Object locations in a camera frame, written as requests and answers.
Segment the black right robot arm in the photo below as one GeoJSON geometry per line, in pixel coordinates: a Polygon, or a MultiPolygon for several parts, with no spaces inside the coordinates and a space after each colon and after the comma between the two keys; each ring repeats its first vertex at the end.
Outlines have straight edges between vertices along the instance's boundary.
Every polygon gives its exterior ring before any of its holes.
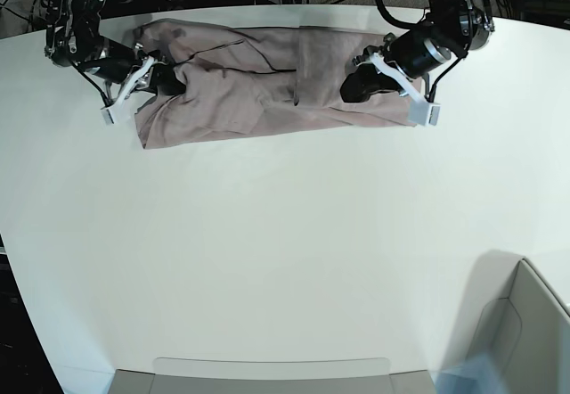
{"type": "Polygon", "coordinates": [[[99,92],[105,104],[111,87],[123,86],[136,73],[149,70],[134,82],[135,92],[178,95],[185,85],[174,64],[159,50],[121,44],[100,33],[101,13],[109,0],[48,0],[45,56],[59,67],[71,67],[99,92]]]}

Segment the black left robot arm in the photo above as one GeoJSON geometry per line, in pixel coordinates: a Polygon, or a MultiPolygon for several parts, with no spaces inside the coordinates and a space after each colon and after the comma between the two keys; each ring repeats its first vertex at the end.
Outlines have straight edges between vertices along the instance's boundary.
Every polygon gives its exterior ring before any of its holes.
{"type": "Polygon", "coordinates": [[[404,92],[398,79],[373,65],[374,56],[410,82],[427,80],[429,72],[446,64],[452,55],[459,62],[469,51],[483,47],[494,32],[490,0],[428,0],[428,13],[416,23],[393,17],[384,0],[375,3],[381,17],[405,33],[399,37],[388,34],[382,45],[369,45],[354,57],[354,71],[340,87],[345,103],[364,103],[374,94],[404,92]]]}

